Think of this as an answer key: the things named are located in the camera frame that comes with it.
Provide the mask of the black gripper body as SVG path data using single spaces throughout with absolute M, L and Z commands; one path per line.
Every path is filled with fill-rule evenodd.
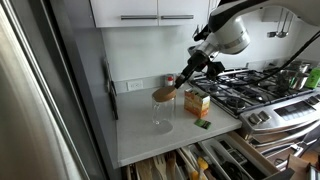
M 214 80 L 219 73 L 225 70 L 221 62 L 213 62 L 209 57 L 201 51 L 196 51 L 188 60 L 189 70 L 187 77 L 190 77 L 194 72 L 201 72 L 207 68 L 205 73 L 208 79 Z

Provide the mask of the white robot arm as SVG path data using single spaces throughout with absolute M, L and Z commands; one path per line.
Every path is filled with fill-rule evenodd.
M 248 17 L 269 7 L 283 8 L 312 26 L 320 25 L 320 0 L 236 0 L 218 5 L 210 14 L 205 27 L 193 37 L 201 41 L 190 47 L 187 66 L 177 77 L 174 87 L 179 89 L 194 72 L 207 68 L 206 76 L 215 79 L 223 70 L 221 63 L 209 58 L 214 53 L 237 55 L 251 42 Z

